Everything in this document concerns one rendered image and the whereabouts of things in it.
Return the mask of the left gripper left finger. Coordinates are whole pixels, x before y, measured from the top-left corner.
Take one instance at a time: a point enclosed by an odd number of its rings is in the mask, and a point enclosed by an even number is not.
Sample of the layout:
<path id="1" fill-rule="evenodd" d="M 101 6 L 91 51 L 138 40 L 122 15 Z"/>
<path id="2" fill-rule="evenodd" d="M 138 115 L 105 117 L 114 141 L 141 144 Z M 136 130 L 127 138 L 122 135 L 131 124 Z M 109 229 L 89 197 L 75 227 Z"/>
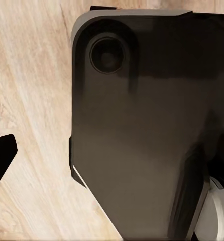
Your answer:
<path id="1" fill-rule="evenodd" d="M 17 142 L 13 134 L 0 137 L 0 180 L 17 152 Z"/>

